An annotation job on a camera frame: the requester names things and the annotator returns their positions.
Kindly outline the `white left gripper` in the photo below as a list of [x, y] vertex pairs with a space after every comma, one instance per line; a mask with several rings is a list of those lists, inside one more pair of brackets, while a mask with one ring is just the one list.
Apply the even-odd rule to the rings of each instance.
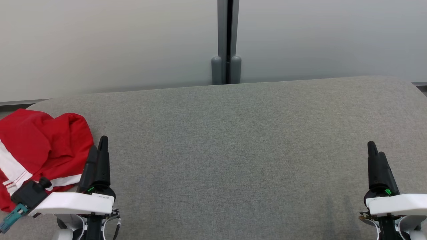
[[108, 137], [100, 138], [98, 147], [89, 150], [76, 192], [53, 192], [28, 212], [35, 214], [111, 214], [115, 197], [105, 193], [84, 194], [93, 184], [111, 185]]

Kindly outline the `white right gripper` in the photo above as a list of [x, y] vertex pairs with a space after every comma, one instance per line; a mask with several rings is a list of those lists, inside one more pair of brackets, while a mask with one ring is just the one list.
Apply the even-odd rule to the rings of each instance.
[[381, 181], [386, 185], [386, 192], [392, 196], [373, 197], [366, 199], [366, 206], [371, 215], [388, 216], [426, 216], [427, 195], [407, 193], [400, 194], [384, 152], [378, 152], [374, 141], [367, 143], [368, 150], [368, 186], [369, 189], [379, 189], [377, 176], [377, 160], [380, 157]]

